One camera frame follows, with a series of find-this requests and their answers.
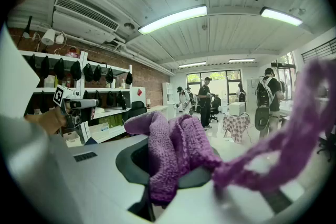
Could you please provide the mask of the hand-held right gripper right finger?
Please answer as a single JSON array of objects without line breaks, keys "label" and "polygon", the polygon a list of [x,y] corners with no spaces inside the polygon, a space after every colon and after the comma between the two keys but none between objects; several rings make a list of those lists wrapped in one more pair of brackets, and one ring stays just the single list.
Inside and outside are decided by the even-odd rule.
[{"label": "hand-held right gripper right finger", "polygon": [[294,223],[312,204],[314,190],[295,180],[273,193],[230,185],[216,190],[202,187],[179,190],[156,223]]}]

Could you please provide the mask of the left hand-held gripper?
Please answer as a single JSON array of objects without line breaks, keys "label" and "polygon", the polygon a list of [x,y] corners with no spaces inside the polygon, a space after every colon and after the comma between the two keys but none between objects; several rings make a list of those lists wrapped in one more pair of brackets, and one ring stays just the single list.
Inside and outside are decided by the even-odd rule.
[{"label": "left hand-held gripper", "polygon": [[57,105],[56,119],[69,129],[77,129],[80,123],[92,120],[99,104],[97,99],[77,99],[77,97],[75,90],[57,85],[53,97],[53,102]]}]

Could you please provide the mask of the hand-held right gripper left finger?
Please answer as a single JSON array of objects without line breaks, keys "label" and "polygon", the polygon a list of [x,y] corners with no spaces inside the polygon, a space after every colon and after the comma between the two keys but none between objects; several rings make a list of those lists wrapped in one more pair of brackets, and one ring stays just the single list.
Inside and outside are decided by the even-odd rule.
[{"label": "hand-held right gripper left finger", "polygon": [[112,209],[155,221],[149,195],[147,136],[72,147],[70,151],[84,179],[112,203]]}]

